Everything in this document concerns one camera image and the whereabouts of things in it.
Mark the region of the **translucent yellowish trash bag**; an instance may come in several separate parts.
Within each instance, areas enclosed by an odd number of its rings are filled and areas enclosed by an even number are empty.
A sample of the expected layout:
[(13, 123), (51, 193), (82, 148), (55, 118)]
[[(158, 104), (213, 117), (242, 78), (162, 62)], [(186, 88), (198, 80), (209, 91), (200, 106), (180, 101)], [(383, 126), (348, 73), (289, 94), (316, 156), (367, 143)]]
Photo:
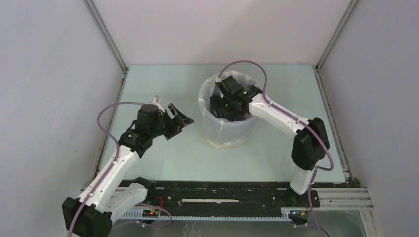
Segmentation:
[(258, 117), (245, 113), (232, 121), (213, 114), (210, 98), (220, 95), (216, 85), (217, 74), (206, 79), (198, 92), (198, 105), (202, 116), (205, 142), (214, 148), (231, 148), (245, 143), (256, 127)]

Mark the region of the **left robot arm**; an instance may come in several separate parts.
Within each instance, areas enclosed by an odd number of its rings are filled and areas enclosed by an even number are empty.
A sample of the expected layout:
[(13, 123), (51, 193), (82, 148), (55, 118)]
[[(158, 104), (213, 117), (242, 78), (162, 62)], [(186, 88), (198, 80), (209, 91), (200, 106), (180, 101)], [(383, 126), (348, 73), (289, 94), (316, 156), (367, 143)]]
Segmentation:
[(170, 140), (194, 120), (180, 112), (174, 104), (165, 110), (159, 101), (139, 103), (137, 118), (116, 139), (112, 156), (88, 187), (77, 198), (67, 198), (62, 204), (67, 235), (106, 237), (114, 223), (137, 204), (152, 205), (156, 192), (140, 183), (132, 183), (121, 194), (114, 191), (125, 174), (140, 161), (153, 140), (164, 136)]

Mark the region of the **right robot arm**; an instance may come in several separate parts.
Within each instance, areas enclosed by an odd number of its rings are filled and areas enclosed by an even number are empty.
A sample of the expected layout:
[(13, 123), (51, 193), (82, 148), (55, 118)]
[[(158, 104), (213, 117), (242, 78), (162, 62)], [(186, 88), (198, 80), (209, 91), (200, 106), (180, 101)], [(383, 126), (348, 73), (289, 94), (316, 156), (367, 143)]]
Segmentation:
[(313, 182), (318, 163), (329, 152), (330, 144), (324, 122), (320, 118), (307, 119), (269, 99), (262, 89), (242, 87), (233, 76), (216, 78), (220, 95), (210, 98), (212, 110), (218, 118), (232, 120), (249, 114), (273, 125), (293, 140), (291, 159), (296, 168), (287, 193), (288, 202), (301, 206)]

